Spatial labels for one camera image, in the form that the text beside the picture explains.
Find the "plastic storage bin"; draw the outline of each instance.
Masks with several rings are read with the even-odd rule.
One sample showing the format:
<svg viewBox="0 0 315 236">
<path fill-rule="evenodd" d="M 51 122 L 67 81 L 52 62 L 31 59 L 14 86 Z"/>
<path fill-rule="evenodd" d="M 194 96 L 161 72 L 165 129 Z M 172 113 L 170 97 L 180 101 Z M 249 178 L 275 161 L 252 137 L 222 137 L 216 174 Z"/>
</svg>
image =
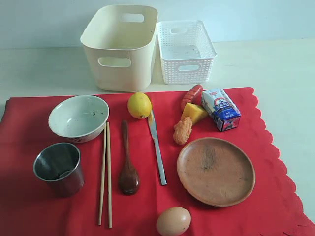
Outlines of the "plastic storage bin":
<svg viewBox="0 0 315 236">
<path fill-rule="evenodd" d="M 157 33 L 166 84 L 208 81 L 217 53 L 202 21 L 159 22 Z"/>
<path fill-rule="evenodd" d="M 109 5 L 93 16 L 81 43 L 98 87 L 136 92 L 151 82 L 158 11 L 149 6 Z"/>
</svg>

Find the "white table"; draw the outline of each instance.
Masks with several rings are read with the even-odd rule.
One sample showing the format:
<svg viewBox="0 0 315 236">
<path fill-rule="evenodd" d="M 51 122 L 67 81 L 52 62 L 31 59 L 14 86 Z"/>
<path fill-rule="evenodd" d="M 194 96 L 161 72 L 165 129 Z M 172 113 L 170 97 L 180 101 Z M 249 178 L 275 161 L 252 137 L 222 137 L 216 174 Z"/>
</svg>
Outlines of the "white table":
<svg viewBox="0 0 315 236">
<path fill-rule="evenodd" d="M 253 87 L 267 129 L 306 215 L 315 222 L 315 39 L 215 43 L 205 89 Z M 164 84 L 160 61 L 149 91 L 189 90 Z M 0 50 L 0 118 L 10 97 L 108 93 L 94 84 L 82 48 Z"/>
</svg>

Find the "milk carton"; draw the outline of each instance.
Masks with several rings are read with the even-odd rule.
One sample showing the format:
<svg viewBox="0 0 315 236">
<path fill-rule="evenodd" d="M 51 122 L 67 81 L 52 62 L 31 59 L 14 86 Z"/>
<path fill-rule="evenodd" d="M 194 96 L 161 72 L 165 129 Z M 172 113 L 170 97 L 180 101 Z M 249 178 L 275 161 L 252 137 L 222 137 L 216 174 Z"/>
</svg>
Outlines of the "milk carton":
<svg viewBox="0 0 315 236">
<path fill-rule="evenodd" d="M 224 90 L 216 88 L 203 91 L 201 104 L 212 117 L 219 131 L 238 126 L 241 113 Z"/>
</svg>

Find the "stainless steel cup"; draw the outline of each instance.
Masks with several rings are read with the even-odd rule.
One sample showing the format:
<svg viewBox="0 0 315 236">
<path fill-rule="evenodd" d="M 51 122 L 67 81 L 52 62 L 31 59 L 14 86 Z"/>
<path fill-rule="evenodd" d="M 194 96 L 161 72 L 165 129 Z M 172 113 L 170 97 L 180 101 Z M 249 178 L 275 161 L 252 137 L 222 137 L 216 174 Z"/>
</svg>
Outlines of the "stainless steel cup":
<svg viewBox="0 0 315 236">
<path fill-rule="evenodd" d="M 48 146 L 35 159 L 34 173 L 59 196 L 71 196 L 84 184 L 80 150 L 71 143 Z"/>
</svg>

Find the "brown spoon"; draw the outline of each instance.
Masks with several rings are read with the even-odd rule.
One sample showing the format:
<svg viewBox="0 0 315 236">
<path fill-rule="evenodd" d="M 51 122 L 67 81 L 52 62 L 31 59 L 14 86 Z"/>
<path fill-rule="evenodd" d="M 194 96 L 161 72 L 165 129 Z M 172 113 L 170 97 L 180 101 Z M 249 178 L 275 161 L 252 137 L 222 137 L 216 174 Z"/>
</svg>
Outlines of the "brown spoon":
<svg viewBox="0 0 315 236">
<path fill-rule="evenodd" d="M 138 191 L 140 179 L 129 157 L 128 123 L 126 120 L 123 120 L 122 122 L 122 129 L 126 158 L 124 167 L 119 177 L 119 187 L 124 194 L 132 195 Z"/>
</svg>

